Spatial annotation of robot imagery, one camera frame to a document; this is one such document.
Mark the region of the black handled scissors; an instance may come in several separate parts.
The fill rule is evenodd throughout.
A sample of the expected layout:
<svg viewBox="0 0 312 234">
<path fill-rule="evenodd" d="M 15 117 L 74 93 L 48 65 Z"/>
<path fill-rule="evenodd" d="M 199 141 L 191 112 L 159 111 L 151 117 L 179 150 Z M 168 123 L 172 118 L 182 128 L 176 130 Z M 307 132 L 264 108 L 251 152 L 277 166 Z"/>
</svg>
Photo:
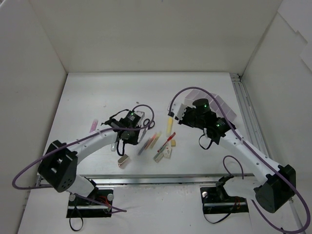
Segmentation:
<svg viewBox="0 0 312 234">
<path fill-rule="evenodd" d="M 155 121 L 154 120 L 150 120 L 149 118 L 146 118 L 144 121 L 143 121 L 143 130 L 139 133 L 139 138 L 138 138 L 138 142 L 140 143 L 146 132 L 150 129 L 152 129 L 153 127 L 155 126 Z"/>
</svg>

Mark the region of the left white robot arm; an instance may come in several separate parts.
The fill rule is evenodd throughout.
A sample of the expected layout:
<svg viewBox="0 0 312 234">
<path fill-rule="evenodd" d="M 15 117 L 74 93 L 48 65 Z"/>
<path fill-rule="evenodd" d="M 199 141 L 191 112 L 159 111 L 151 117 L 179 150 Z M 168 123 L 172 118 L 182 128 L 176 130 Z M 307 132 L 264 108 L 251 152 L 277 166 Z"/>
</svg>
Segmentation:
<svg viewBox="0 0 312 234">
<path fill-rule="evenodd" d="M 91 132 L 96 134 L 94 137 L 64 149 L 60 148 L 65 146 L 65 143 L 53 141 L 46 152 L 53 154 L 41 161 L 38 173 L 57 192 L 78 194 L 85 204 L 93 204 L 98 197 L 96 184 L 77 174 L 78 165 L 92 153 L 107 145 L 118 144 L 120 140 L 123 144 L 137 145 L 144 117 L 144 112 L 131 110 L 120 120 L 110 117 Z"/>
</svg>

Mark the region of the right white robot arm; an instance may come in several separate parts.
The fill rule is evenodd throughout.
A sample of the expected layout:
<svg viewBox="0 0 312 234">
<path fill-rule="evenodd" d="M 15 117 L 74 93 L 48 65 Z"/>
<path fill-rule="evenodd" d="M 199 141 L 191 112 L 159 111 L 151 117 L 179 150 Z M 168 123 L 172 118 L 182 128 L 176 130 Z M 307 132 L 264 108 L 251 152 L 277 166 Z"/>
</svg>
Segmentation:
<svg viewBox="0 0 312 234">
<path fill-rule="evenodd" d="M 218 199 L 226 201 L 232 196 L 255 199 L 273 214 L 294 196 L 291 186 L 296 186 L 295 169 L 280 165 L 246 141 L 231 122 L 210 109 L 207 99 L 195 100 L 192 107 L 175 103 L 171 111 L 178 124 L 202 130 L 205 137 L 228 150 L 255 176 L 251 182 L 228 179 L 216 188 Z"/>
</svg>

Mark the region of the red gel pen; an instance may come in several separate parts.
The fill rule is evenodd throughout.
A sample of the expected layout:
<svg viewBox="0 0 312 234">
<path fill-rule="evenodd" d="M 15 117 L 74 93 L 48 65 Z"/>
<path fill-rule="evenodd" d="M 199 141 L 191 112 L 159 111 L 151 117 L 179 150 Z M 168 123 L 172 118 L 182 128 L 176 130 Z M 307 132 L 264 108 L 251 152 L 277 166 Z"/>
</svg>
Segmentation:
<svg viewBox="0 0 312 234">
<path fill-rule="evenodd" d="M 174 132 L 173 134 L 171 134 L 167 140 L 164 142 L 164 144 L 158 149 L 157 152 L 160 152 L 160 150 L 176 135 L 176 132 Z"/>
</svg>

